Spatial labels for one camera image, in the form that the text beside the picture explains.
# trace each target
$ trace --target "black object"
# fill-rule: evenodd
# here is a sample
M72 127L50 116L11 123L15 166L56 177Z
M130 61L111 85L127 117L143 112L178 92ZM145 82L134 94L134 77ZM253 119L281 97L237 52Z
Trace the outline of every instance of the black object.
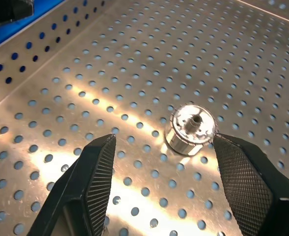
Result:
M256 145L213 140L224 193L244 236L289 236L289 179Z
M85 146L77 161L55 183L28 236L101 236L115 146L113 134Z
M0 0L0 26L33 14L33 0Z

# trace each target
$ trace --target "perforated metal sheet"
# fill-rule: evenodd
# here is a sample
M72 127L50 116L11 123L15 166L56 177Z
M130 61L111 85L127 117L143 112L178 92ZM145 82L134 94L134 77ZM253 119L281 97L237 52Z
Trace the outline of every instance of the perforated metal sheet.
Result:
M55 30L64 34L63 15L72 19L75 5L84 17L85 8L68 1L36 24L50 32L59 20ZM289 23L215 0L118 0L90 22L12 92L0 93L0 235L26 235L82 147L111 132L110 235L241 235L212 146L192 158L173 153L165 122L175 107L195 102L218 119L220 132L257 144L289 177ZM15 37L16 47L0 47L0 89L34 63L10 56L30 54L25 45L36 24ZM43 50L46 42L36 44Z

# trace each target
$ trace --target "blue edge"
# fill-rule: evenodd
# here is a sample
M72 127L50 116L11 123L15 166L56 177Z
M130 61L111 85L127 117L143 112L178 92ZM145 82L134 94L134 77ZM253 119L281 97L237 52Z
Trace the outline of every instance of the blue edge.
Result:
M51 10L63 0L34 0L34 15L23 20L13 22L0 27L0 44L13 36L16 32L22 30L28 24Z

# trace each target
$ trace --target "cylindrical metal part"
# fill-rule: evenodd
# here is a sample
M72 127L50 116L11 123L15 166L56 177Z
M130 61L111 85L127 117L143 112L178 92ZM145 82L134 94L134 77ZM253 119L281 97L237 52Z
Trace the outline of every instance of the cylindrical metal part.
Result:
M181 106L171 115L165 130L169 146L184 155L195 155L212 142L217 126L211 113L201 106Z

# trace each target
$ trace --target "perforated metal tray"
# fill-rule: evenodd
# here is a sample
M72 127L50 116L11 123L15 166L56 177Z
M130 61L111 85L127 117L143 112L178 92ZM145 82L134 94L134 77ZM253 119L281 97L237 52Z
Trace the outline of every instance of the perforated metal tray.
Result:
M0 235L26 235L83 146L111 132L110 235L241 235L212 145L192 158L165 145L187 102L289 178L289 21L239 1L69 0L4 43Z

